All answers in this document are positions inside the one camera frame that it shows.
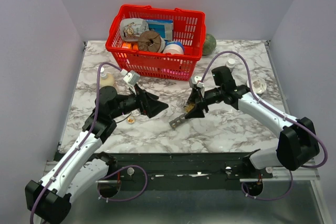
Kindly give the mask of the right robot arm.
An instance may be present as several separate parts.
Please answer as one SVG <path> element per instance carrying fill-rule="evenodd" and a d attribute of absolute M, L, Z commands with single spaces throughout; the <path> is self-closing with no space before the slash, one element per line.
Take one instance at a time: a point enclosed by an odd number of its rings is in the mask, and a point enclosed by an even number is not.
<path fill-rule="evenodd" d="M 315 131 L 310 119 L 297 119 L 260 97 L 254 97 L 249 87 L 236 85 L 231 71 L 225 66 L 213 69 L 212 76 L 216 87 L 210 90 L 205 90 L 201 77 L 190 78 L 192 93 L 187 102 L 193 108 L 187 112 L 186 119 L 204 118 L 209 105 L 224 102 L 252 116 L 278 138 L 277 146 L 255 150 L 243 158 L 241 171 L 246 177 L 255 177 L 266 167 L 284 167 L 294 171 L 319 154 L 319 144 L 313 136 Z"/>

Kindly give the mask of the clear jar lid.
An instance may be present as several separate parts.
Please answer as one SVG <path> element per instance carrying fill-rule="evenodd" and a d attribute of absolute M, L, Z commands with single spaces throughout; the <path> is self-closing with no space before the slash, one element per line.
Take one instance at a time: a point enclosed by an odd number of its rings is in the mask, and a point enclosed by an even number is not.
<path fill-rule="evenodd" d="M 133 123 L 135 122 L 135 117 L 133 117 L 133 116 L 129 116 L 129 117 L 127 118 L 127 122 L 128 122 L 129 124 L 133 124 Z"/>

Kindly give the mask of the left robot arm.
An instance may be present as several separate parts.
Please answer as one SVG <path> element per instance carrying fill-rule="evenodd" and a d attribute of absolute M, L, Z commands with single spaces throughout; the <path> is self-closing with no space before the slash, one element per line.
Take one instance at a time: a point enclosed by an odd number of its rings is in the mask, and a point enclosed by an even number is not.
<path fill-rule="evenodd" d="M 116 175 L 113 160 L 106 155 L 86 165 L 91 155 L 116 129 L 115 118 L 134 110 L 152 118 L 167 109 L 168 104 L 159 97 L 135 86 L 130 95 L 120 95 L 112 86 L 97 92 L 96 107 L 86 119 L 82 132 L 57 165 L 40 181 L 31 180 L 25 187 L 30 222 L 34 216 L 49 223 L 61 223 L 74 201 L 100 178 L 112 179 Z"/>

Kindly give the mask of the clear jar of yellow pills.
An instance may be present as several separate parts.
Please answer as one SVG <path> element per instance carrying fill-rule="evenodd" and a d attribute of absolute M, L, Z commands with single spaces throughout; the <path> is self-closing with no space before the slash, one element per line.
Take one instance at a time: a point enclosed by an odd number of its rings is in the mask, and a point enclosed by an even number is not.
<path fill-rule="evenodd" d="M 178 99 L 176 105 L 183 113 L 189 113 L 195 106 L 194 103 L 190 103 L 184 99 Z"/>

